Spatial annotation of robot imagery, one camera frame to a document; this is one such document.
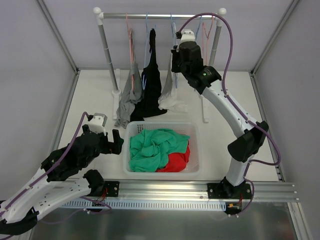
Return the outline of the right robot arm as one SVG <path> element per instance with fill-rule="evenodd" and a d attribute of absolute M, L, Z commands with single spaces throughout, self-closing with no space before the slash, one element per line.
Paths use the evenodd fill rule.
<path fill-rule="evenodd" d="M 238 198 L 246 191 L 247 165 L 263 145 L 266 138 L 264 132 L 268 131 L 269 126 L 262 121 L 254 127 L 239 113 L 238 108 L 233 106 L 234 100 L 229 100 L 224 93 L 221 75 L 214 67 L 204 65 L 201 49 L 196 42 L 175 45 L 171 53 L 172 72 L 181 73 L 192 88 L 215 106 L 236 137 L 227 146 L 231 156 L 229 170 L 213 193 L 220 198 Z"/>

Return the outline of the green tank top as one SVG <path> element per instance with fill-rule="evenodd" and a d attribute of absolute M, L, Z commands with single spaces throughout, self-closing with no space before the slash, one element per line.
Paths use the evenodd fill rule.
<path fill-rule="evenodd" d="M 138 173 L 156 173 L 169 161 L 171 153 L 185 153 L 190 137 L 172 129 L 144 129 L 130 137 L 128 162 L 130 170 Z"/>

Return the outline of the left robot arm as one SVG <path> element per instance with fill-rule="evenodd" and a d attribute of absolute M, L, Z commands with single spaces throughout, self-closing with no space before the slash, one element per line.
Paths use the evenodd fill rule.
<path fill-rule="evenodd" d="M 50 212 L 76 198 L 99 197 L 106 191 L 98 170 L 90 169 L 69 184 L 65 181 L 100 155 L 119 155 L 124 140 L 117 129 L 112 130 L 113 141 L 105 133 L 90 131 L 86 124 L 82 130 L 66 147 L 51 152 L 20 191 L 0 203 L 0 233 L 6 239 L 28 232 Z"/>

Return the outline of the red tank top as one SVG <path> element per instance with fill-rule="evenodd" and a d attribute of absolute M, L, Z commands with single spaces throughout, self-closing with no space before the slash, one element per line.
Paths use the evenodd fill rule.
<path fill-rule="evenodd" d="M 185 153 L 174 152 L 168 155 L 168 163 L 165 167 L 158 168 L 157 173 L 178 173 L 183 171 L 189 162 L 190 148 L 187 145 Z"/>

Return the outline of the white tank top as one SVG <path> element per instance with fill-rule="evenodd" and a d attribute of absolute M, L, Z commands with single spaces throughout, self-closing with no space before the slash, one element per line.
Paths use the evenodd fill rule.
<path fill-rule="evenodd" d="M 169 110 L 176 113 L 187 113 L 188 105 L 178 99 L 178 80 L 179 76 L 172 70 L 172 60 L 169 60 L 165 84 L 158 99 L 160 110 Z"/>

